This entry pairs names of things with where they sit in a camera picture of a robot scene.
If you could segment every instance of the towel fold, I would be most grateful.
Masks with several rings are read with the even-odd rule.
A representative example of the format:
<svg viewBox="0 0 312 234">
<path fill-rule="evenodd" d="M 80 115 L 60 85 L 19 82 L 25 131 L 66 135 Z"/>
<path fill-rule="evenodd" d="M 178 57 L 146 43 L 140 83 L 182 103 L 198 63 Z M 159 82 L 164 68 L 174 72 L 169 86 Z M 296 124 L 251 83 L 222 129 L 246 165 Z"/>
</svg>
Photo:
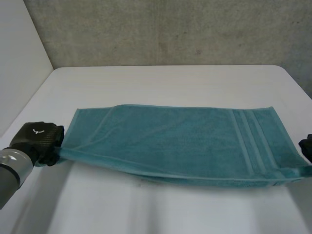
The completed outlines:
<svg viewBox="0 0 312 234">
<path fill-rule="evenodd" d="M 312 175 L 273 107 L 78 109 L 60 156 L 194 186 L 266 187 Z"/>
</svg>

